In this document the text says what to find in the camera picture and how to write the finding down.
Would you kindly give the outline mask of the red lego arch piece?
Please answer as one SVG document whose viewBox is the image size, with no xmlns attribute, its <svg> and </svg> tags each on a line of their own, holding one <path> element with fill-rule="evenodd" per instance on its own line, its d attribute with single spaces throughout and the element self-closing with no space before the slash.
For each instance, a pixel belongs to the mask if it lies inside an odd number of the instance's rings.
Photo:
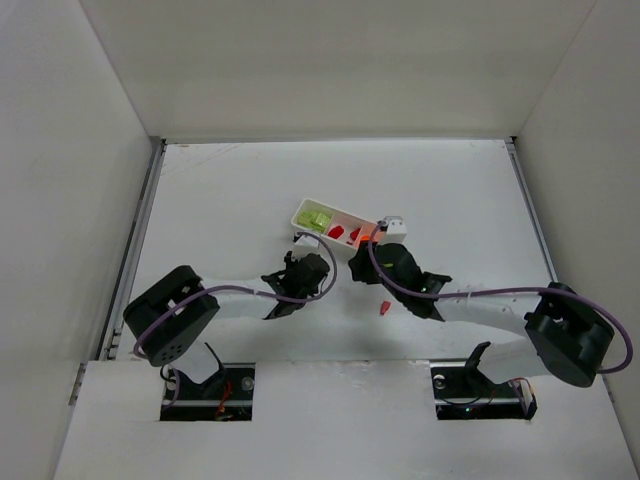
<svg viewBox="0 0 640 480">
<path fill-rule="evenodd" d="M 339 239 L 343 233 L 344 228 L 340 225 L 336 225 L 328 232 L 328 236 L 332 239 Z"/>
</svg>

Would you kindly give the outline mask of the green lego block large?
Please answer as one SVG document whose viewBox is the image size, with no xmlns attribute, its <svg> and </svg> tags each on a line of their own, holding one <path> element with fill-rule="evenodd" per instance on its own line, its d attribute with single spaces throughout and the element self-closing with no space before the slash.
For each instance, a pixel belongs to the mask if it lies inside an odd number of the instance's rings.
<svg viewBox="0 0 640 480">
<path fill-rule="evenodd" d="M 297 224 L 305 228 L 310 228 L 313 225 L 315 213 L 312 211 L 302 211 L 296 218 Z"/>
</svg>

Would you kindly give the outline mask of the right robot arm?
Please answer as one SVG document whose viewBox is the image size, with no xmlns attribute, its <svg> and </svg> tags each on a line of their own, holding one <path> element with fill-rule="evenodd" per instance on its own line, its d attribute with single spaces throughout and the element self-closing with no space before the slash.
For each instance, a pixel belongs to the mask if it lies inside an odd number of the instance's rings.
<svg viewBox="0 0 640 480">
<path fill-rule="evenodd" d="M 382 285 L 411 314 L 440 322 L 468 322 L 513 334 L 513 340 L 483 340 L 469 367 L 493 384 L 518 377 L 551 375 L 590 387 L 613 339 L 613 328 L 593 308 L 556 293 L 475 296 L 451 277 L 420 269 L 402 244 L 361 243 L 347 263 L 354 281 Z"/>
</svg>

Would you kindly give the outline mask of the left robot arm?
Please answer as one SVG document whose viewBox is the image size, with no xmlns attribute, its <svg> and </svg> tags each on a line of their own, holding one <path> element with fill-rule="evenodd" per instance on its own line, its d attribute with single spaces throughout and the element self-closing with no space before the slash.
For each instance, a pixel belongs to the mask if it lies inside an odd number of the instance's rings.
<svg viewBox="0 0 640 480">
<path fill-rule="evenodd" d="M 125 308 L 125 324 L 136 339 L 133 354 L 198 387 L 215 382 L 222 362 L 198 339 L 211 321 L 290 316 L 326 294 L 322 284 L 335 282 L 336 267 L 334 257 L 288 255 L 280 271 L 208 287 L 191 266 L 179 266 Z"/>
</svg>

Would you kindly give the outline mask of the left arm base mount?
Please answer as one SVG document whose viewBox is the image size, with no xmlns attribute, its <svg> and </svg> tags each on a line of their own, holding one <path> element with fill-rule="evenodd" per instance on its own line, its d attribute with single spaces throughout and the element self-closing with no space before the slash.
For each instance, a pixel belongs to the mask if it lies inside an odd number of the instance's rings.
<svg viewBox="0 0 640 480">
<path fill-rule="evenodd" d="M 256 365 L 225 363 L 206 342 L 194 343 L 160 369 L 163 422 L 243 422 L 252 419 Z"/>
</svg>

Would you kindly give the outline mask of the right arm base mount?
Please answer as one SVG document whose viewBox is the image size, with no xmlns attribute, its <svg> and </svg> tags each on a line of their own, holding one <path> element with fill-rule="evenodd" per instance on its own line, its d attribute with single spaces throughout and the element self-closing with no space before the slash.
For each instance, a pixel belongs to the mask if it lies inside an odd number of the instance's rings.
<svg viewBox="0 0 640 480">
<path fill-rule="evenodd" d="M 440 421 L 525 420 L 534 418 L 537 398 L 528 379 L 493 383 L 479 370 L 489 342 L 466 359 L 430 363 L 436 417 Z"/>
</svg>

